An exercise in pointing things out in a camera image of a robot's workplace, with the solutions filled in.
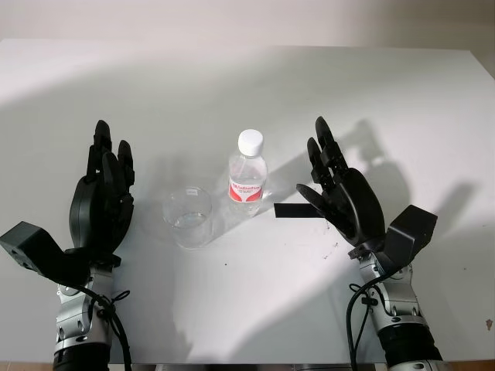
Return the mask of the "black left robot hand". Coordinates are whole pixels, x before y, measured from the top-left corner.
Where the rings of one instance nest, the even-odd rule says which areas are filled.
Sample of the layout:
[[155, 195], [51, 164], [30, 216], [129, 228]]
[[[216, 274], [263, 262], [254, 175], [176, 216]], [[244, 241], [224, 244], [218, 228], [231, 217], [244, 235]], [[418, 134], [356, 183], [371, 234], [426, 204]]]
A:
[[130, 188], [134, 184], [130, 144], [120, 141], [114, 154], [109, 125], [99, 120], [86, 174], [77, 183], [70, 205], [70, 235], [76, 248], [98, 254], [116, 251], [130, 227], [134, 210]]

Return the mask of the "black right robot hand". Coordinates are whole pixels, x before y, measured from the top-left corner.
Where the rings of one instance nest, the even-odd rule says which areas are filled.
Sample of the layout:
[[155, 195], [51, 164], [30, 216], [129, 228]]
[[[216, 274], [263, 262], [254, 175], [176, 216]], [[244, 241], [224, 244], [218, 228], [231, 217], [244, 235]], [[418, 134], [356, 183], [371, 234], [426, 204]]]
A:
[[307, 141], [311, 176], [322, 192], [298, 184], [297, 191], [353, 247], [383, 242], [384, 214], [364, 175], [350, 167], [323, 117], [316, 119], [316, 137]]

